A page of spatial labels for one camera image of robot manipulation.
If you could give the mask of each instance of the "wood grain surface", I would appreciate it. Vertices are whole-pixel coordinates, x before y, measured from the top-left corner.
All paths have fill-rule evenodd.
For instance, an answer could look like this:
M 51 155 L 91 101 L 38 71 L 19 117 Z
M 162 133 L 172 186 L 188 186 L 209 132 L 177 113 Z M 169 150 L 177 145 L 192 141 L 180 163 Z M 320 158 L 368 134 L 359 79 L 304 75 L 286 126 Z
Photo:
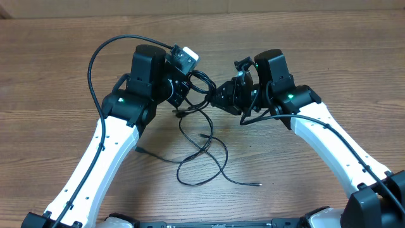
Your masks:
M 190 47 L 201 57 L 197 69 L 217 85 L 235 75 L 235 60 L 280 48 L 297 85 L 311 86 L 374 158 L 393 172 L 404 169 L 403 10 L 1 20 L 0 30 L 1 227 L 19 227 L 28 212 L 41 214 L 69 179 L 97 120 L 88 62 L 98 45 L 120 34 Z M 100 52 L 93 68 L 99 99 L 130 71 L 140 43 L 117 41 Z M 179 160 L 196 149 L 181 135 L 172 109 L 168 103 L 158 107 L 139 145 Z M 183 186 L 176 165 L 131 152 L 107 192 L 100 220 L 112 212 L 168 222 L 263 220 L 346 205 L 333 173 L 281 122 L 242 127 L 239 117 L 212 107 L 206 112 L 215 136 L 229 148 L 228 176 L 263 186 L 237 186 L 221 176 Z M 185 118 L 183 127 L 199 143 L 198 134 L 208 133 L 198 114 Z M 223 162 L 219 144 L 210 151 Z M 201 156 L 180 176 L 195 182 L 217 170 Z

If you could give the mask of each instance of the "wooden tabletop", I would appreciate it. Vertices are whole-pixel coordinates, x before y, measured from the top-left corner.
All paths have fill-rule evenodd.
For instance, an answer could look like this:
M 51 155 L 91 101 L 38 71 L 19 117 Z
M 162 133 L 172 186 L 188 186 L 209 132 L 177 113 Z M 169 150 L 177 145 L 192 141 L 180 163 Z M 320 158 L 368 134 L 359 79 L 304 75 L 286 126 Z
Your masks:
M 120 34 L 190 47 L 201 57 L 197 69 L 218 86 L 235 75 L 235 60 L 280 48 L 297 85 L 311 86 L 371 156 L 393 172 L 405 168 L 404 10 L 0 20 L 0 31 L 1 227 L 19 227 L 28 212 L 41 214 L 69 179 L 98 118 L 87 88 L 88 62 L 102 42 Z M 93 67 L 100 100 L 130 71 L 141 43 L 122 40 L 101 51 Z M 197 150 L 181 135 L 172 109 L 158 107 L 139 145 L 179 160 Z M 212 107 L 206 112 L 228 146 L 227 175 L 263 186 L 238 186 L 222 176 L 184 186 L 176 165 L 131 152 L 99 219 L 119 212 L 167 222 L 264 220 L 346 205 L 334 174 L 282 122 L 240 126 L 239 117 Z M 185 118 L 183 127 L 201 144 L 198 134 L 208 133 L 200 114 Z M 209 151 L 224 161 L 218 143 Z M 217 171 L 200 156 L 180 177 L 196 182 Z

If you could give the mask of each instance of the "beige wall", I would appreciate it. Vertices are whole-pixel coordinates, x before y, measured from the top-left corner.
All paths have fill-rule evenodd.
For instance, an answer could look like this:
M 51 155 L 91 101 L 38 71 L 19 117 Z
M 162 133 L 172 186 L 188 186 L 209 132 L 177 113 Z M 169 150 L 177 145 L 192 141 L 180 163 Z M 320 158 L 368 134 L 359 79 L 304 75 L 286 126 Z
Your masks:
M 5 18 L 393 10 L 403 7 L 405 0 L 0 0 L 0 14 Z

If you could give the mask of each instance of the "wooden table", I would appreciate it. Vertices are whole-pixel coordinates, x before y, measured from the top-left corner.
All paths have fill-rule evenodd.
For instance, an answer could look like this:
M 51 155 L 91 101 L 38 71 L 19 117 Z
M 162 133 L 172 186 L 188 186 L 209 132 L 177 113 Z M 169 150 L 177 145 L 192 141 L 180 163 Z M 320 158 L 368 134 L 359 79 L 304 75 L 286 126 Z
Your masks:
M 404 169 L 403 10 L 0 20 L 0 30 L 1 227 L 19 227 L 28 212 L 41 214 L 69 179 L 98 118 L 87 88 L 88 62 L 98 45 L 120 34 L 192 48 L 201 56 L 197 69 L 218 86 L 235 75 L 234 60 L 280 48 L 297 85 L 311 86 L 374 158 L 393 172 Z M 101 51 L 93 68 L 99 99 L 130 71 L 140 43 L 122 40 Z M 172 109 L 168 103 L 158 107 L 139 145 L 179 160 L 196 149 L 181 135 Z M 221 176 L 183 186 L 176 165 L 131 152 L 107 192 L 100 220 L 112 212 L 169 222 L 264 220 L 346 205 L 333 173 L 282 122 L 242 127 L 239 117 L 212 107 L 206 112 L 215 136 L 228 146 L 228 176 L 263 187 L 238 186 Z M 183 127 L 200 143 L 198 134 L 208 132 L 198 114 Z M 223 162 L 219 144 L 210 151 Z M 180 176 L 200 181 L 217 170 L 201 156 Z

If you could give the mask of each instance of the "robotic arm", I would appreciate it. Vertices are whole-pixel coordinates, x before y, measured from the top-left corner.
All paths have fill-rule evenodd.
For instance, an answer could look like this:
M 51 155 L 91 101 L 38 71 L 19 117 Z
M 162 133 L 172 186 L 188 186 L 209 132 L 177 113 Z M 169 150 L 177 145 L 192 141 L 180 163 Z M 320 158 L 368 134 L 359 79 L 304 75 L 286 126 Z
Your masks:
M 139 222 L 116 213 L 96 225 L 100 205 L 118 167 L 127 153 L 136 146 L 146 125 L 154 118 L 157 105 L 167 100 L 177 108 L 192 88 L 188 76 L 199 61 L 198 55 L 187 47 L 180 49 L 176 45 L 170 49 L 170 54 L 166 54 L 165 50 L 156 46 L 137 46 L 131 73 L 124 74 L 112 93 L 103 100 L 101 111 L 106 129 L 105 142 L 84 185 L 78 188 L 97 153 L 102 137 L 101 119 L 89 147 L 66 186 L 42 216 L 29 213 L 23 221 L 23 228 L 219 226 L 215 225 L 218 223 Z M 258 71 L 258 84 L 253 84 L 249 71 L 251 66 Z M 374 160 L 339 126 L 321 98 L 310 87 L 295 86 L 294 78 L 279 49 L 265 51 L 257 55 L 254 61 L 250 58 L 236 61 L 235 67 L 238 70 L 237 76 L 217 88 L 211 104 L 233 115 L 243 113 L 241 125 L 269 118 L 280 119 L 288 129 L 313 147 L 331 168 L 349 202 L 344 211 L 324 207 L 302 218 L 275 218 L 270 221 L 236 222 L 229 225 L 258 228 L 277 227 L 277 224 L 278 227 L 285 228 L 405 227 L 403 214 L 378 181 L 370 175 L 370 170 L 402 205 L 405 203 L 405 172 L 394 175 L 386 166 Z M 125 90 L 119 89 L 124 81 L 127 81 Z M 244 121 L 251 116 L 252 110 L 259 112 L 262 108 L 266 111 L 260 117 Z

